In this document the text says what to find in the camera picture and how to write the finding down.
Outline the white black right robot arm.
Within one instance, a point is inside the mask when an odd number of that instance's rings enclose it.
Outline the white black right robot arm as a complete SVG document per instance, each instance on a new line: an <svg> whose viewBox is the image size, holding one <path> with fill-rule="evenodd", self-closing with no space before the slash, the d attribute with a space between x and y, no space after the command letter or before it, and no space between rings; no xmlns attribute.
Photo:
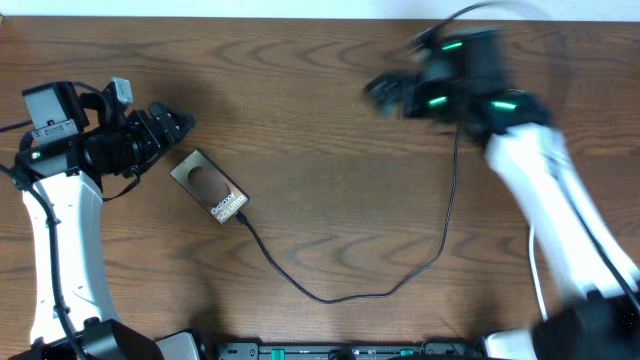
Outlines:
<svg viewBox="0 0 640 360"><path fill-rule="evenodd" d="M479 144L510 190L554 279L562 309L487 336L498 359L635 359L639 269L584 187L549 111L515 88L491 28L419 34L418 72L386 72L365 88L382 112L453 123Z"/></svg>

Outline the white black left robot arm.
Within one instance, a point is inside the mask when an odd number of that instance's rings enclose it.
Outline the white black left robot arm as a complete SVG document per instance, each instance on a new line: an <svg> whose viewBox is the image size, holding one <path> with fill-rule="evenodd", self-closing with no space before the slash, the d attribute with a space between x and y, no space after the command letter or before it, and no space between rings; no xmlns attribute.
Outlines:
<svg viewBox="0 0 640 360"><path fill-rule="evenodd" d="M30 114L12 168L34 235L36 310L22 359L210 358L197 331L152 340L119 320L108 288L100 221L102 178L147 172L194 127L189 115L153 102L132 110L131 85L102 90L52 82L23 91Z"/></svg>

